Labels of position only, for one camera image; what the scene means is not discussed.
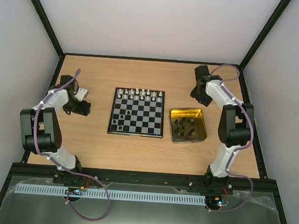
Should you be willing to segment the gold metal tin tray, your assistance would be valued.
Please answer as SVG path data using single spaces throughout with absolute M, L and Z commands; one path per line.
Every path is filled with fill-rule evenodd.
M 180 125 L 182 117 L 185 117 L 183 125 Z M 192 119 L 195 122 L 194 126 L 188 123 L 188 119 Z M 203 112 L 200 108 L 175 108 L 169 112 L 170 134 L 173 143 L 190 143 L 190 142 L 203 142 L 207 138 L 207 130 L 204 122 Z M 175 133 L 175 129 L 179 127 L 179 132 Z M 188 135 L 189 131 L 195 129 L 195 133 Z

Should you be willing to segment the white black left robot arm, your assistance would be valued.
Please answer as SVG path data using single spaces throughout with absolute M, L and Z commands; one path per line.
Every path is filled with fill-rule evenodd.
M 28 153 L 44 156 L 60 171 L 82 173 L 77 156 L 71 154 L 62 144 L 62 133 L 57 113 L 63 110 L 88 116 L 91 104 L 83 100 L 88 90 L 80 89 L 77 79 L 62 75 L 60 84 L 51 86 L 42 101 L 31 109 L 20 112 L 22 147 Z

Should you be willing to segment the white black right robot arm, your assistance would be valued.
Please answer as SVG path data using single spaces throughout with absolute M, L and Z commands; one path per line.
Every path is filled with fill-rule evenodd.
M 222 185 L 228 184 L 231 175 L 230 168 L 237 154 L 249 148 L 254 138 L 254 107 L 251 103 L 244 103 L 238 99 L 227 87 L 226 82 L 239 78 L 240 72 L 234 67 L 237 76 L 223 80 L 215 71 L 209 71 L 207 65 L 200 65 L 194 69 L 196 86 L 190 96 L 198 103 L 208 107 L 215 102 L 221 109 L 218 126 L 220 147 L 215 160 L 207 168 L 204 188 L 215 193 Z

